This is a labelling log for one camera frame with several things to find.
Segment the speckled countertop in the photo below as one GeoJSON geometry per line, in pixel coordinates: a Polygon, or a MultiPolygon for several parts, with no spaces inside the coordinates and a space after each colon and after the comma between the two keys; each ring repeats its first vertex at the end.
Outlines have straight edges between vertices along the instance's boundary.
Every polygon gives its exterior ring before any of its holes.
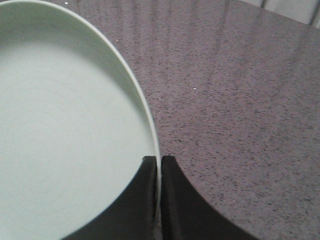
{"type": "Polygon", "coordinates": [[[213,207],[260,239],[320,239],[319,29],[237,0],[50,2],[120,51],[161,154],[213,207]]]}

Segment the table surface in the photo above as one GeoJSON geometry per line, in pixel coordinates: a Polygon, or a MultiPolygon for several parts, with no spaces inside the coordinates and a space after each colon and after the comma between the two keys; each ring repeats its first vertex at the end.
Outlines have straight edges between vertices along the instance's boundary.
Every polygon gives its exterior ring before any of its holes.
{"type": "Polygon", "coordinates": [[[260,239],[319,238],[319,29],[238,0],[49,2],[119,50],[211,206],[260,239]]]}

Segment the plate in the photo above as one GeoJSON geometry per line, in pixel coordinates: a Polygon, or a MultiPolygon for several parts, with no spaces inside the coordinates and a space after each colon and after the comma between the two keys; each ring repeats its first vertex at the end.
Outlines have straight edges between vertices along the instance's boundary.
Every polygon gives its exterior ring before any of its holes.
{"type": "Polygon", "coordinates": [[[0,239],[79,229],[144,156],[160,166],[147,102],[113,45],[61,6],[0,3],[0,239]]]}

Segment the granite countertop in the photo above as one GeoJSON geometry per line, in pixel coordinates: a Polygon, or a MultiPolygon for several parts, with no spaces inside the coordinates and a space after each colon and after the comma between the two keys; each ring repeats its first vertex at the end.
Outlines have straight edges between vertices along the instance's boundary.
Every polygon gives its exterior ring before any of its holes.
{"type": "Polygon", "coordinates": [[[209,204],[260,239],[319,239],[319,29],[238,0],[50,2],[123,55],[209,204]]]}

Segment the light green plate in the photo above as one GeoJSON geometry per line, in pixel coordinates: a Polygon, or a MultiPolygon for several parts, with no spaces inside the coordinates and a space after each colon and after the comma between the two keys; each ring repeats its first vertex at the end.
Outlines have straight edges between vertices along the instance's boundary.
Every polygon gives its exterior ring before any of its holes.
{"type": "Polygon", "coordinates": [[[58,240],[107,208],[156,131],[133,73],[91,24],[0,3],[0,239],[58,240]]]}

